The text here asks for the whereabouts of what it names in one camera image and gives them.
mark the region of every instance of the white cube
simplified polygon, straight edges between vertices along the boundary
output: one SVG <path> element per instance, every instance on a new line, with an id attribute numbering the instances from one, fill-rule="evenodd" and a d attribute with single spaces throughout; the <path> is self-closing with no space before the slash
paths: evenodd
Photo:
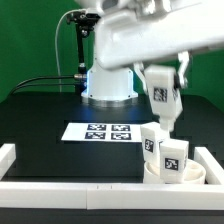
<path id="1" fill-rule="evenodd" d="M 160 178 L 165 183 L 183 183 L 189 142 L 166 139 L 160 145 Z"/>
<path id="2" fill-rule="evenodd" d="M 170 133 L 162 130 L 159 123 L 151 122 L 141 125 L 141 137 L 144 160 L 159 167 L 159 147 L 165 139 L 170 138 Z"/>

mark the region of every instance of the green background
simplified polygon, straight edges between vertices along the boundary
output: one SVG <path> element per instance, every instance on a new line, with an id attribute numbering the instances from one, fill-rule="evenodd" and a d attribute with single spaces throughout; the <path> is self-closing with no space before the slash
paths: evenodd
<path id="1" fill-rule="evenodd" d="M 19 82 L 36 76 L 57 75 L 55 31 L 61 16 L 78 8 L 73 0 L 0 0 L 0 101 Z M 62 75 L 77 71 L 77 47 L 74 24 L 63 22 L 59 32 L 59 56 Z M 92 64 L 92 42 L 84 41 L 88 68 Z M 189 88 L 183 94 L 204 96 L 224 111 L 224 51 L 193 57 L 188 74 Z M 177 67 L 177 62 L 168 63 Z M 135 89 L 142 92 L 135 77 Z M 59 91 L 59 88 L 32 90 Z M 73 87 L 63 87 L 74 91 Z"/>

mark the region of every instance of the black tabletop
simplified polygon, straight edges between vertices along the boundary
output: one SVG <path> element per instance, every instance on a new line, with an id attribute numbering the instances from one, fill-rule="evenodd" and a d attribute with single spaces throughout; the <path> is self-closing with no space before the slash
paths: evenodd
<path id="1" fill-rule="evenodd" d="M 223 165 L 224 113 L 199 96 L 183 97 L 173 138 L 205 146 Z M 3 181 L 138 183 L 140 143 L 63 142 L 69 122 L 144 124 L 157 121 L 147 97 L 124 108 L 84 105 L 73 93 L 17 93 L 0 104 L 0 144 L 16 144 L 16 162 Z M 222 211 L 0 209 L 8 223 L 223 223 Z"/>

